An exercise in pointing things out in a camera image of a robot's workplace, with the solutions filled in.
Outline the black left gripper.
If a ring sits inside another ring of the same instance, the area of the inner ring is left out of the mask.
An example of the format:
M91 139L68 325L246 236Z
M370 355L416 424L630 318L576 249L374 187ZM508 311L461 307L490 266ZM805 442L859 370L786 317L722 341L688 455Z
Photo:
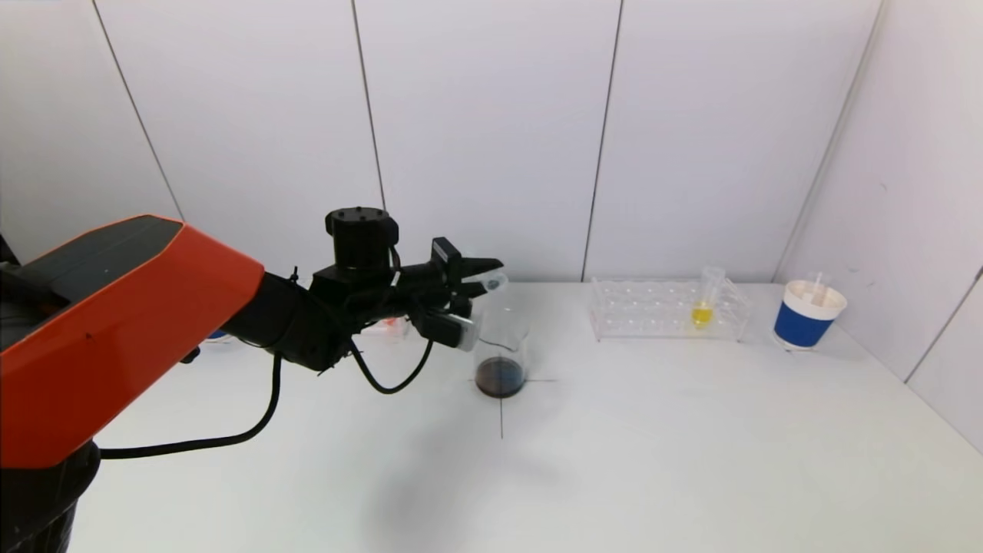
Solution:
M419 295L450 290L460 279L495 272L505 264L495 258L463 257L460 251L443 236L432 238L429 259L400 269L400 293ZM488 293L484 281L463 281L459 295L474 299Z

